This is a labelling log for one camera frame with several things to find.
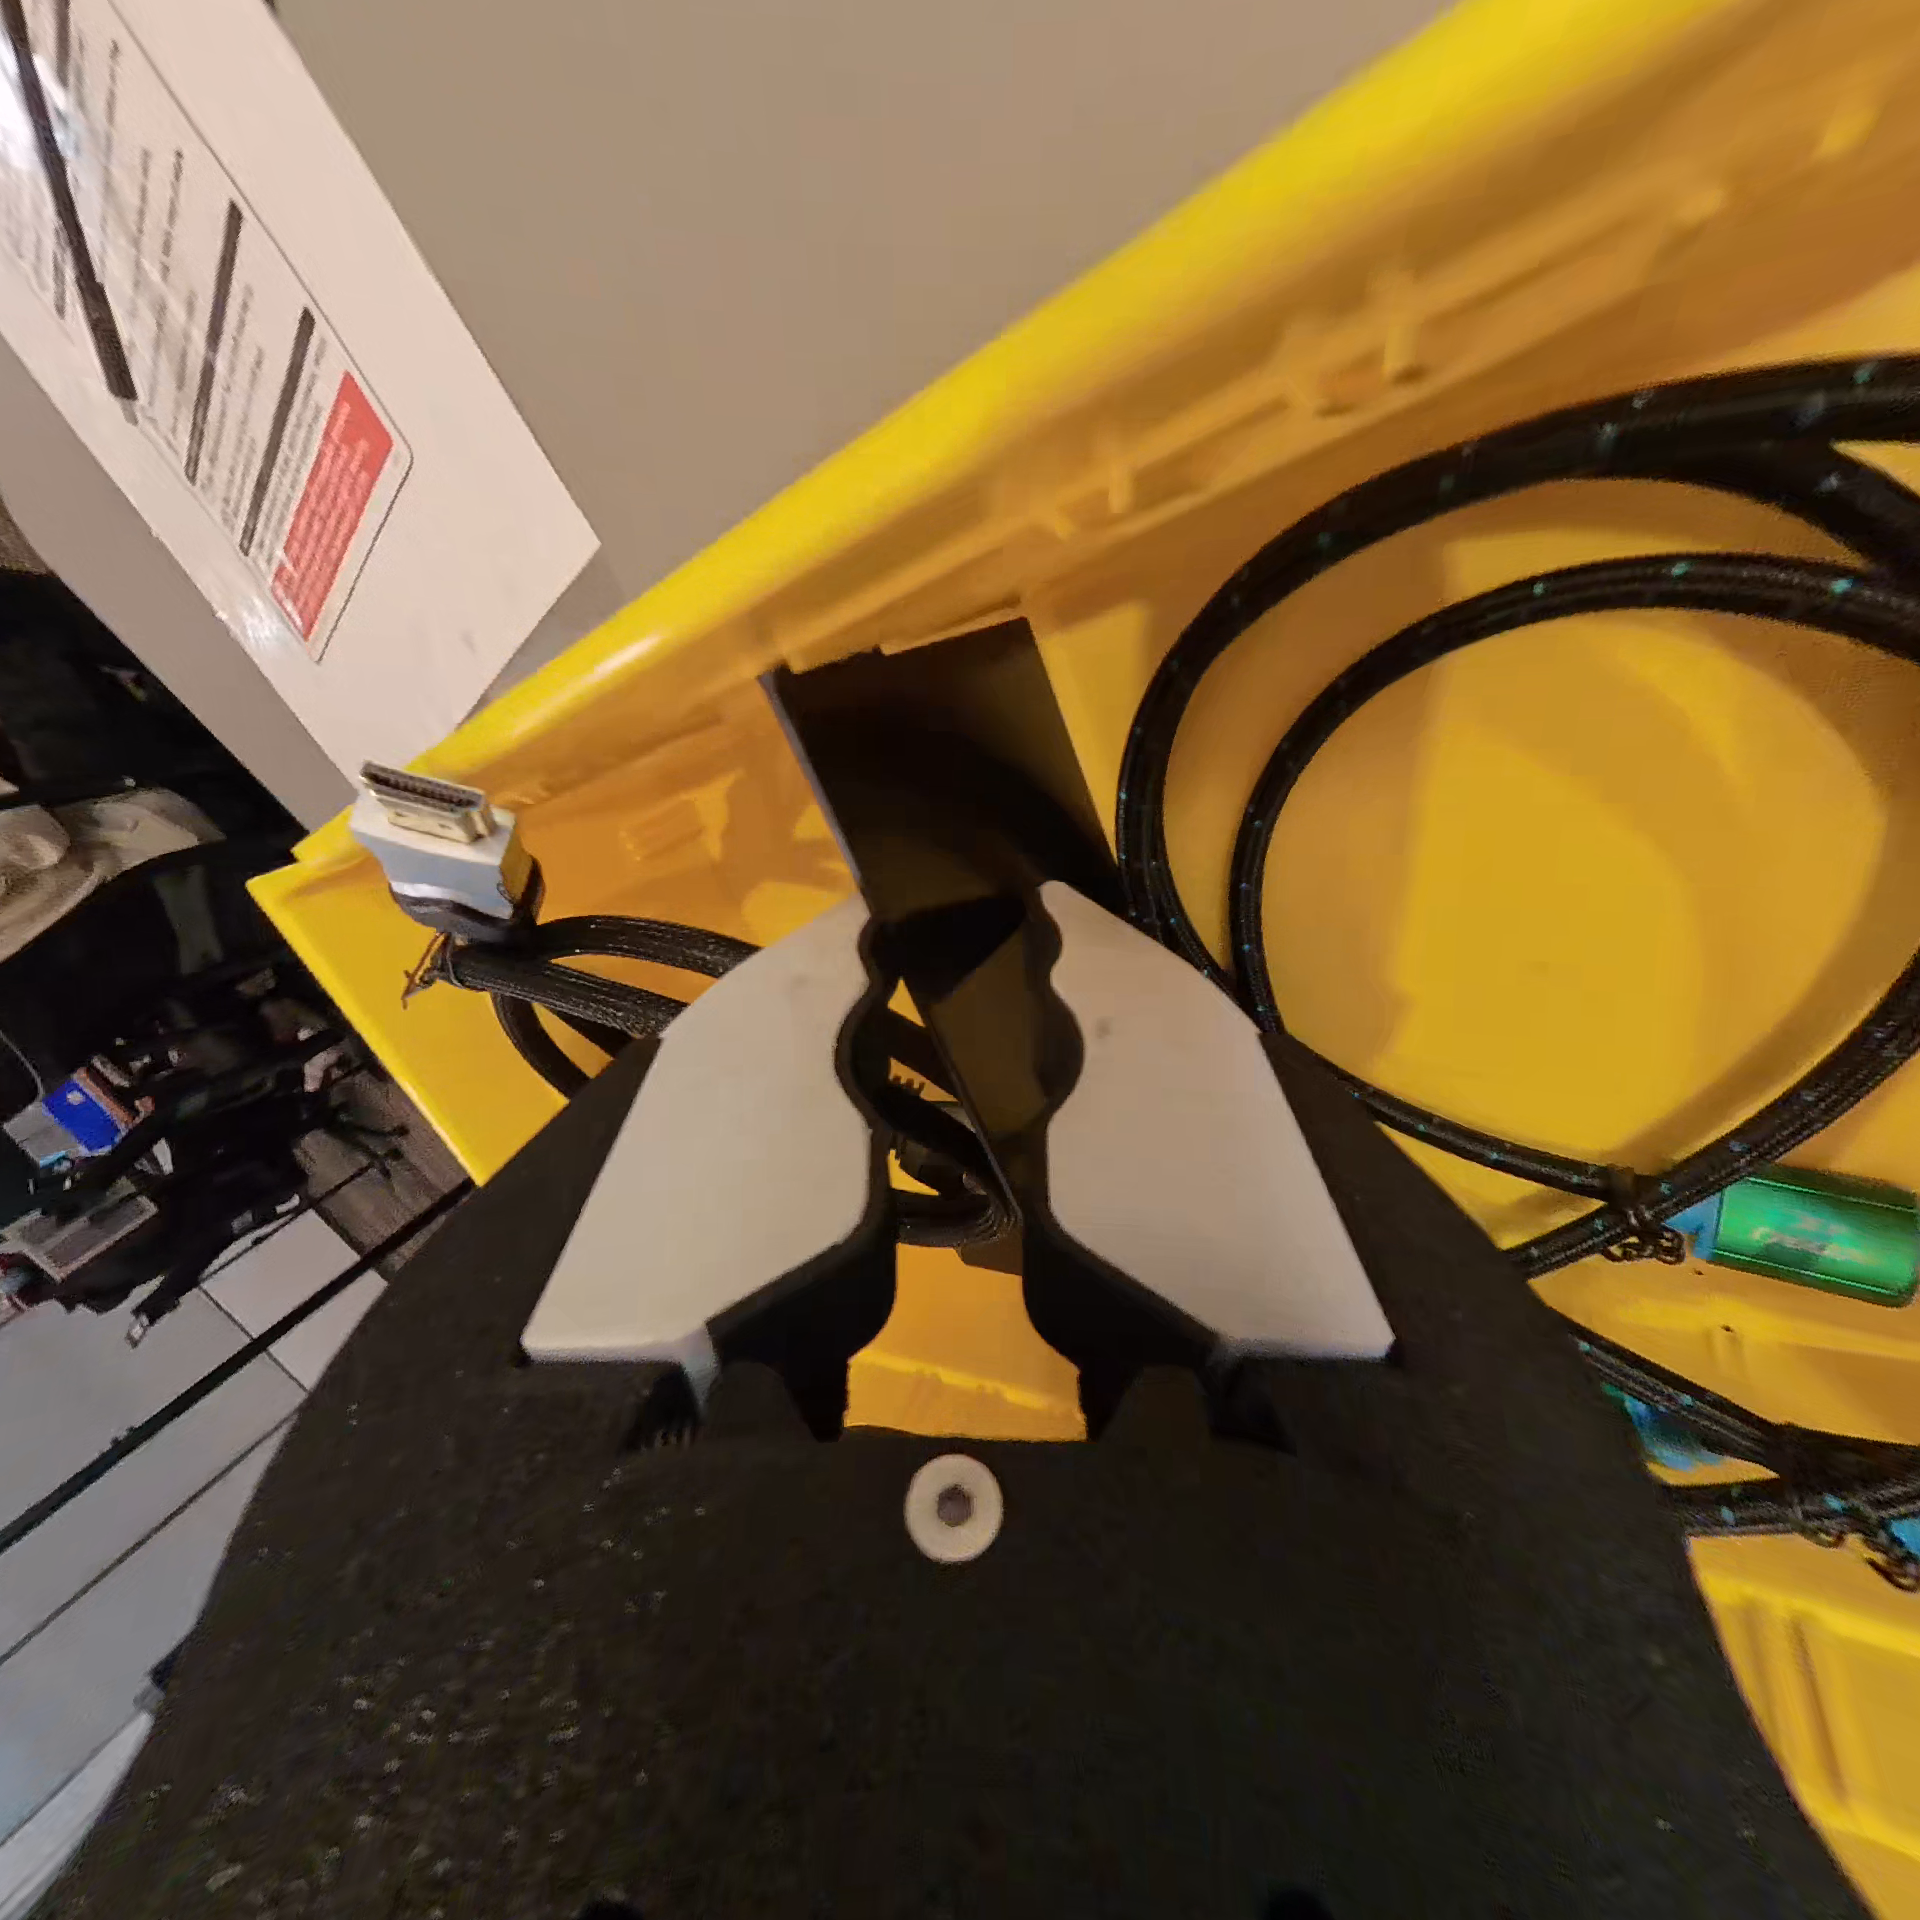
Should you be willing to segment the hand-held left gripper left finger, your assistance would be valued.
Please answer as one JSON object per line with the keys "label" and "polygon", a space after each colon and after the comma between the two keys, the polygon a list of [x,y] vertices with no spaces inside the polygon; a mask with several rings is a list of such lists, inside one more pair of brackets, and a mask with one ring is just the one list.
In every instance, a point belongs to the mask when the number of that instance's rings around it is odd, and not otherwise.
{"label": "hand-held left gripper left finger", "polygon": [[522,1331],[532,1364],[679,1369],[698,1410],[740,1362],[813,1434],[896,1302],[896,1201],[848,1046],[882,991],[844,901],[665,1029]]}

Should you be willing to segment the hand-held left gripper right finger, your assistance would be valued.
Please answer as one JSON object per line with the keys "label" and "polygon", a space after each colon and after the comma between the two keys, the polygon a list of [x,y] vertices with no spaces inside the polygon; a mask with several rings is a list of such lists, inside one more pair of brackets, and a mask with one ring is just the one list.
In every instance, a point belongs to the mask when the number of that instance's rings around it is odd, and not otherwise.
{"label": "hand-held left gripper right finger", "polygon": [[1256,1022],[1061,879],[1033,901],[1025,1305],[1107,1428],[1151,1371],[1377,1364],[1396,1332]]}

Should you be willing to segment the black port hub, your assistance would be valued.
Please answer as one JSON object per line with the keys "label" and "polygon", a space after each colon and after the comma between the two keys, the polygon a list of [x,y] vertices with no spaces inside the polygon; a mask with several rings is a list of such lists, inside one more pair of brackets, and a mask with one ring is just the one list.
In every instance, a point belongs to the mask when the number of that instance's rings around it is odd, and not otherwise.
{"label": "black port hub", "polygon": [[1049,987],[1048,882],[1123,914],[1040,644],[1020,617],[759,682],[999,1183],[1044,1194],[1044,1131],[1083,1061]]}

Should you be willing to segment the yellow plastic bin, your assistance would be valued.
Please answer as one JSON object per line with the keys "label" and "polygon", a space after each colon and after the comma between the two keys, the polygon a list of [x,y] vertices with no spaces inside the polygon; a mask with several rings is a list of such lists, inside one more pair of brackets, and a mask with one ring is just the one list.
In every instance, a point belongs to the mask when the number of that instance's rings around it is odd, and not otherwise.
{"label": "yellow plastic bin", "polygon": [[[523,805],[546,901],[772,942],[853,894],[754,682],[1033,641],[1114,845],[1152,670],[1346,486],[1658,380],[1916,354],[1916,4],[1458,4],[425,754]],[[1261,614],[1170,749],[1167,838],[1231,956],[1232,830],[1283,726],[1412,617],[1647,550],[1836,555],[1784,514],[1551,483],[1393,535]],[[560,1101],[485,1004],[405,1004],[410,929],[345,818],[257,897],[488,1179]],[[1292,1030],[1507,1140],[1660,1175],[1786,1092],[1916,947],[1916,666],[1607,613],[1419,668],[1315,757],[1266,862]],[[1065,1439],[1016,1281],[904,1253],[853,1425]],[[1768,1418],[1916,1444],[1916,1305],[1587,1260],[1587,1329]],[[1916,1597],[1861,1549],[1703,1542],[1788,1781],[1916,1916]]]}

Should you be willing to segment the blue box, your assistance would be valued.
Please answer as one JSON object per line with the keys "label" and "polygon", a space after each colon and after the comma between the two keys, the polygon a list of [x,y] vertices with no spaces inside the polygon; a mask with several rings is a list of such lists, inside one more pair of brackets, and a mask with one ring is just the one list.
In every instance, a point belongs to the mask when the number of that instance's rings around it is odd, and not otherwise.
{"label": "blue box", "polygon": [[58,1151],[73,1158],[99,1158],[113,1151],[138,1125],[127,1099],[89,1071],[69,1074],[42,1095],[39,1106],[66,1140]]}

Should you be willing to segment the beige cloth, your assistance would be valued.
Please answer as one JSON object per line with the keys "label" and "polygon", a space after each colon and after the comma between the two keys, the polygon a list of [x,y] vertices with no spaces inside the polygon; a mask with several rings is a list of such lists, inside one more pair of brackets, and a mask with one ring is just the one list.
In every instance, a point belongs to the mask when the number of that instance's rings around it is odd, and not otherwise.
{"label": "beige cloth", "polygon": [[164,786],[58,807],[2,807],[2,958],[32,947],[111,879],[225,838],[192,799]]}

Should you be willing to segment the white wall sign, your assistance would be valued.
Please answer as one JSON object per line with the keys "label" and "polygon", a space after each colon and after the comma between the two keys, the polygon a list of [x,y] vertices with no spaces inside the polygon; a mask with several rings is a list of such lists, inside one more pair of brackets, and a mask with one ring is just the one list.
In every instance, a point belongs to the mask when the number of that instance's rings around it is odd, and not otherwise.
{"label": "white wall sign", "polygon": [[231,641],[496,666],[597,537],[268,4],[5,4],[5,345]]}

